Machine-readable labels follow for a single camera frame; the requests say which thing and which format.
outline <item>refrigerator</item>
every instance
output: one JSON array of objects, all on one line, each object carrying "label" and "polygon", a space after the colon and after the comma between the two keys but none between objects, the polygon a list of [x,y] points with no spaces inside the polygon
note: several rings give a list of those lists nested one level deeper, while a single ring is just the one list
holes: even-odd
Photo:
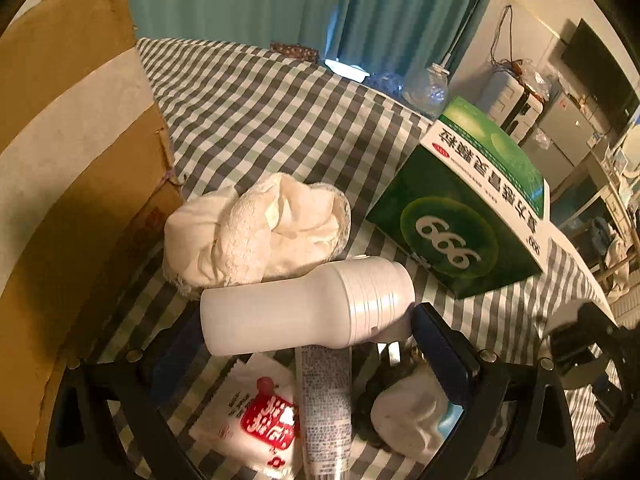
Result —
[{"label": "refrigerator", "polygon": [[589,153],[588,140],[593,127],[580,108],[563,92],[559,93],[538,122],[538,127],[551,140],[545,149],[529,136],[521,148],[554,190]]}]

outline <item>crumpled sock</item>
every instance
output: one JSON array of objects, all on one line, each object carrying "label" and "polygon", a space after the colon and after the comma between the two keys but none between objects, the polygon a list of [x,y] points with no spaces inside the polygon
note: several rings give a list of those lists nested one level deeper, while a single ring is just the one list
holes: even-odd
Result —
[{"label": "crumpled sock", "polygon": [[203,288],[300,276],[344,249],[350,224],[334,186],[268,174],[240,198],[220,189],[169,216],[164,274],[191,298]]}]

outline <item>green medicine box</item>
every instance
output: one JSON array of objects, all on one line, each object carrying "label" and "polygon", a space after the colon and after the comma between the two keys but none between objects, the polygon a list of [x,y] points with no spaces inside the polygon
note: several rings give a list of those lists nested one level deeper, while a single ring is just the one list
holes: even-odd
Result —
[{"label": "green medicine box", "polygon": [[548,196],[518,145],[457,97],[367,219],[466,298],[546,270]]}]

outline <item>red oval logo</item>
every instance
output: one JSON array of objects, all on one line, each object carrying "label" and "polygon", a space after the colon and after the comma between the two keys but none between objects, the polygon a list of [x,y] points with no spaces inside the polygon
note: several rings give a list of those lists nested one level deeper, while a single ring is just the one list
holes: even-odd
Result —
[{"label": "red oval logo", "polygon": [[449,158],[449,153],[447,153],[447,150],[445,150],[442,146],[436,144],[435,142],[432,142],[431,145],[437,150],[440,155]]}]

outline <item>red and white packet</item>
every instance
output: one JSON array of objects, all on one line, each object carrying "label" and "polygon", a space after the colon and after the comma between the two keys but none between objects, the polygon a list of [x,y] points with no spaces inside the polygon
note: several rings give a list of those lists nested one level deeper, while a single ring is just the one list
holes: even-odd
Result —
[{"label": "red and white packet", "polygon": [[293,372],[260,353],[236,362],[189,430],[196,442],[277,479],[302,467]]}]

